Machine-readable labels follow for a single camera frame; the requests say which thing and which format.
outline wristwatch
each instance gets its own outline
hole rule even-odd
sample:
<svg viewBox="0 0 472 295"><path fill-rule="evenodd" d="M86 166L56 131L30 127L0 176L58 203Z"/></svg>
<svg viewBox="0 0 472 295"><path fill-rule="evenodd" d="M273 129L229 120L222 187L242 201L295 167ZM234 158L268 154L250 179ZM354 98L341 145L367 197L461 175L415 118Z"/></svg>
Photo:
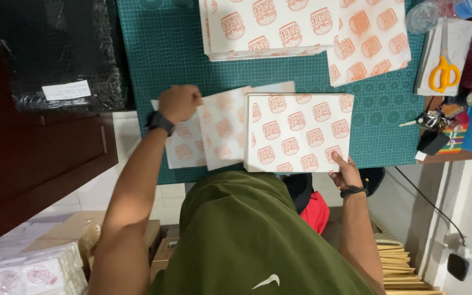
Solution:
<svg viewBox="0 0 472 295"><path fill-rule="evenodd" d="M154 111L148 114L147 124L145 125L145 131L148 132L155 128L162 128L163 130L167 131L169 137L174 132L174 124L167 120L166 117L163 117L163 115L159 111Z"/></svg>

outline burger wrapping paper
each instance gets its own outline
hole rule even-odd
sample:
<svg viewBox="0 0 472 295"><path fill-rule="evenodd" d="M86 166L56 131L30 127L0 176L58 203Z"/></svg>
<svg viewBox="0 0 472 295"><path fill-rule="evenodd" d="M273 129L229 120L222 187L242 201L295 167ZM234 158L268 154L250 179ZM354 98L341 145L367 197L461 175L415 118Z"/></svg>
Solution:
<svg viewBox="0 0 472 295"><path fill-rule="evenodd" d="M407 67L411 50L404 0L340 0L334 50L327 50L332 86Z"/></svg>
<svg viewBox="0 0 472 295"><path fill-rule="evenodd" d="M158 110L160 101L151 100L152 107ZM201 138L200 119L195 113L185 122L176 124L171 137L165 142L169 169L205 166L205 152Z"/></svg>
<svg viewBox="0 0 472 295"><path fill-rule="evenodd" d="M331 152L349 155L353 95L249 93L247 97L247 171L337 171Z"/></svg>
<svg viewBox="0 0 472 295"><path fill-rule="evenodd" d="M243 162L245 154L245 94L260 92L294 92L294 82L233 89L203 98L198 108L201 136L208 170Z"/></svg>
<svg viewBox="0 0 472 295"><path fill-rule="evenodd" d="M207 8L207 18L200 11L204 45L210 41L213 53L314 49L333 45L338 34L338 1L206 0L202 5L204 12Z"/></svg>

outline bracelet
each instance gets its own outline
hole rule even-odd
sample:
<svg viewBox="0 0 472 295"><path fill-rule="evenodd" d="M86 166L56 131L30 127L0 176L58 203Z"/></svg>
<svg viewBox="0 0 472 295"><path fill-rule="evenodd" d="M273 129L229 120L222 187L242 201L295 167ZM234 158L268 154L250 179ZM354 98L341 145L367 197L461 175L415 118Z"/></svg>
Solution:
<svg viewBox="0 0 472 295"><path fill-rule="evenodd" d="M349 185L348 189L340 191L340 197L345 198L350 195L354 195L354 194L362 193L362 192L364 192L366 195L369 193L369 191L366 188Z"/></svg>

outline cabinet door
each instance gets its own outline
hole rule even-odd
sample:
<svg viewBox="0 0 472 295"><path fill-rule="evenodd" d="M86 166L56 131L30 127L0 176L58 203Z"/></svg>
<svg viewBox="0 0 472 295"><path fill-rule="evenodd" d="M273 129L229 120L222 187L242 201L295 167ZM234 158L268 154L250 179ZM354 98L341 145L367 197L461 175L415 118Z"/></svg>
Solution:
<svg viewBox="0 0 472 295"><path fill-rule="evenodd" d="M112 114L18 112L0 54L0 236L115 164Z"/></svg>

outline white label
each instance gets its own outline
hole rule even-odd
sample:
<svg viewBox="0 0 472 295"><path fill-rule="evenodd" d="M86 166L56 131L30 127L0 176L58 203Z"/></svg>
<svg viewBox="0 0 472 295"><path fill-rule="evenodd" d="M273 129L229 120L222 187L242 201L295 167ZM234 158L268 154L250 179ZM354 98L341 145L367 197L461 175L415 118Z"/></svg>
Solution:
<svg viewBox="0 0 472 295"><path fill-rule="evenodd" d="M51 86L42 86L47 100L74 99L90 96L89 84L86 80Z"/></svg>

